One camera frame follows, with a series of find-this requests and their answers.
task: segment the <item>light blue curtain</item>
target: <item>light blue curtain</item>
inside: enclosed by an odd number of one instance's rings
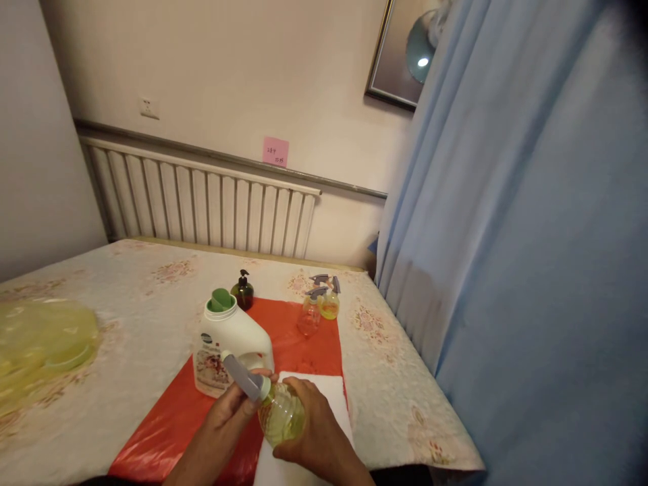
[[[376,282],[488,484],[639,484],[646,472],[645,79],[618,4],[453,7],[387,200]]]

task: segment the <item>table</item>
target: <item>table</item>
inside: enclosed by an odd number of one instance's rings
[[[366,273],[152,238],[122,240],[0,284],[0,300],[68,298],[95,310],[96,360],[0,418],[6,485],[105,474],[191,353],[213,289],[245,268],[255,295],[302,302],[309,275],[340,279],[337,321],[356,451],[370,468],[483,468],[468,433]]]

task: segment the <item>electrical outlet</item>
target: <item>electrical outlet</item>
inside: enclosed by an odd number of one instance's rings
[[[141,116],[160,119],[160,105],[157,100],[140,97],[139,105]]]

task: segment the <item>white wall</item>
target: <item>white wall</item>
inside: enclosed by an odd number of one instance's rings
[[[36,0],[0,1],[0,281],[106,243]]]
[[[387,192],[411,114],[363,97],[381,0],[47,0],[75,117]],[[142,95],[161,119],[139,115]],[[362,263],[383,201],[324,188],[307,257]]]

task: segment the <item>radiator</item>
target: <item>radiator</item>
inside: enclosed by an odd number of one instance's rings
[[[320,190],[79,137],[109,236],[303,258]]]

